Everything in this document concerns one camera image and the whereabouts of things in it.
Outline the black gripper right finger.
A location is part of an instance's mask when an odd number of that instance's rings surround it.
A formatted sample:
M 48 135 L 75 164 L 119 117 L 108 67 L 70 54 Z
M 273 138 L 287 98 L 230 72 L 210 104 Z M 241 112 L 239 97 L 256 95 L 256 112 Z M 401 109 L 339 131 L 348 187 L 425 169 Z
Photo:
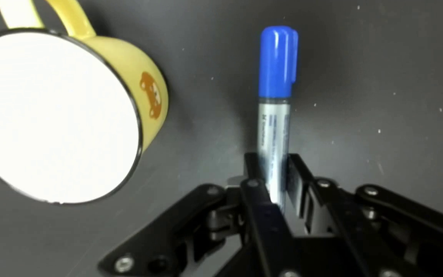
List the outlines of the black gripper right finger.
M 299 244 L 316 277 L 381 277 L 387 244 L 353 194 L 318 178 L 298 154 L 290 155 L 287 187 L 304 220 Z

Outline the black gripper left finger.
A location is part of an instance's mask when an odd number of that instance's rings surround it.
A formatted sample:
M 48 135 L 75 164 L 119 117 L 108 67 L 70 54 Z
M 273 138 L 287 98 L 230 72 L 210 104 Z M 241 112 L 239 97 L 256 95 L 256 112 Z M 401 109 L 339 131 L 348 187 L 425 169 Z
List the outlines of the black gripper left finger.
M 290 226 L 270 198 L 256 152 L 245 155 L 245 172 L 242 198 L 264 277 L 299 277 Z

